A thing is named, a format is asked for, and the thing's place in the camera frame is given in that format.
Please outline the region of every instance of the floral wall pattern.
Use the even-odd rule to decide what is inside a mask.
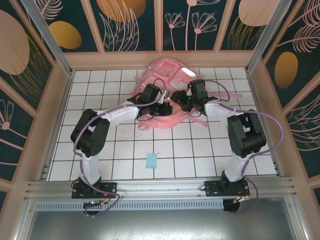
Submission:
[[[286,119],[309,178],[320,175],[320,85]]]
[[[0,90],[0,178],[11,181],[33,117]]]
[[[98,51],[80,0],[34,0],[34,3],[64,53]]]
[[[90,0],[106,52],[155,51],[154,0]]]
[[[0,77],[34,109],[52,65],[8,1],[0,3]]]
[[[28,19],[29,19],[29,22],[31,22],[31,24],[32,24],[34,30],[36,31],[36,33],[39,35],[39,37],[41,37],[42,42],[44,43],[44,45],[45,45],[46,48],[48,49],[48,51],[49,51],[50,55],[52,56],[52,58],[53,58],[54,60],[56,60],[56,57],[53,55],[53,53],[51,52],[49,46],[48,46],[47,43],[44,41],[41,33],[40,33],[39,30],[37,29],[37,27],[36,27],[36,25],[34,24],[34,22],[30,19],[30,16],[27,14],[26,9],[25,9],[25,7],[23,6],[23,4],[21,3],[21,1],[20,1],[20,0],[17,0],[17,2],[20,4],[20,6],[21,6],[22,10],[24,11],[24,13],[27,15],[27,17],[28,17]]]
[[[273,36],[272,36],[270,42],[268,43],[268,45],[265,47],[265,50],[264,50],[263,53],[262,53],[262,58],[265,58],[266,54],[268,53],[269,49],[271,48],[271,45],[274,43],[275,38],[278,36],[281,28],[284,26],[287,18],[289,17],[289,15],[290,15],[292,9],[294,8],[294,6],[296,5],[297,1],[298,1],[298,0],[292,0],[292,2],[291,2],[291,4],[290,4],[290,6],[289,6],[289,8],[288,8],[288,10],[287,10],[287,12],[286,12],[286,14],[284,15],[284,17],[282,18],[281,23],[279,24],[277,30],[276,30],[275,33],[273,34]]]
[[[163,50],[213,50],[225,5],[224,0],[164,0]]]
[[[279,0],[236,0],[221,50],[253,50]]]
[[[320,71],[320,1],[306,0],[266,63],[282,107]]]

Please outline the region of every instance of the black mounting bracket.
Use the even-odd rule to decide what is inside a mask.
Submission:
[[[242,196],[245,192],[246,195],[250,195],[248,182],[242,178],[239,181],[230,182],[225,175],[225,171],[222,172],[220,180],[205,181],[203,189],[207,197],[237,197]]]
[[[101,182],[100,179],[93,185],[95,188],[107,193],[117,193],[117,183],[116,182]],[[114,199],[115,195],[108,195],[111,199]],[[87,185],[79,177],[78,182],[72,185],[72,199],[104,199],[106,196],[93,190],[89,185]]]

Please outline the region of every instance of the pink backpack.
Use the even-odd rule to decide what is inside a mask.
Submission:
[[[169,58],[163,57],[155,61],[147,70],[142,74],[141,78],[135,77],[136,86],[131,93],[131,96],[135,96],[138,93],[142,93],[147,84],[153,84],[156,78],[164,80],[166,89],[170,92],[169,98],[176,91],[187,90],[188,83],[192,80],[201,79],[199,73],[194,72],[192,69],[183,65],[181,62]],[[157,81],[155,83],[161,90],[164,89],[163,83]],[[170,99],[165,99],[165,103],[169,102],[172,106],[172,114],[169,116],[154,116],[149,114],[139,117],[138,121],[141,121],[138,128],[140,130],[147,131],[150,128],[169,129],[182,121],[188,119],[195,123],[199,123],[204,127],[208,127],[208,123],[199,120],[196,117],[191,116],[195,109],[189,114],[183,111],[178,104]]]

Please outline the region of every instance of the white tile floor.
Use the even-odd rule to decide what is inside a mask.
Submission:
[[[217,79],[242,98],[231,98],[230,106],[256,110],[243,68],[193,68],[204,79]],[[80,175],[79,158],[73,153],[71,132],[82,112],[116,107],[130,97],[143,69],[77,71],[66,105],[48,181],[74,180]],[[216,83],[206,85],[211,92],[223,92]],[[209,127],[184,121],[170,129],[138,129],[137,120],[109,129],[99,155],[103,180],[194,178],[220,176],[227,167],[231,148],[227,127],[202,115]],[[156,169],[146,168],[147,153],[157,153]],[[247,175],[275,175],[270,155],[255,157]]]

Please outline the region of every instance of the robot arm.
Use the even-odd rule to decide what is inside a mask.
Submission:
[[[249,158],[266,145],[258,115],[226,109],[216,97],[208,96],[203,79],[191,81],[188,88],[188,92],[175,92],[171,99],[186,112],[196,108],[198,112],[214,117],[228,127],[232,155],[228,167],[222,172],[221,185],[225,193],[231,192],[244,181]]]
[[[98,165],[99,153],[105,145],[109,128],[113,128],[129,120],[134,120],[145,114],[151,114],[153,116],[167,116],[172,114],[172,107],[163,102],[163,98],[168,96],[167,92],[163,94],[163,97],[157,103],[141,106],[154,102],[160,92],[161,90],[157,86],[148,84],[144,91],[138,95],[138,99],[136,99],[137,96],[129,98],[121,106],[114,107],[107,112],[95,112],[92,109],[87,109],[83,112],[71,134],[71,140],[73,142],[76,141],[80,131],[92,118],[106,113],[93,121],[90,124],[91,128],[88,127],[85,129],[76,146],[76,151],[82,155],[83,172],[91,185],[99,188],[99,184],[101,183]],[[80,179],[80,183],[83,184],[84,188],[91,191],[89,187],[86,187],[87,184],[82,175]]]

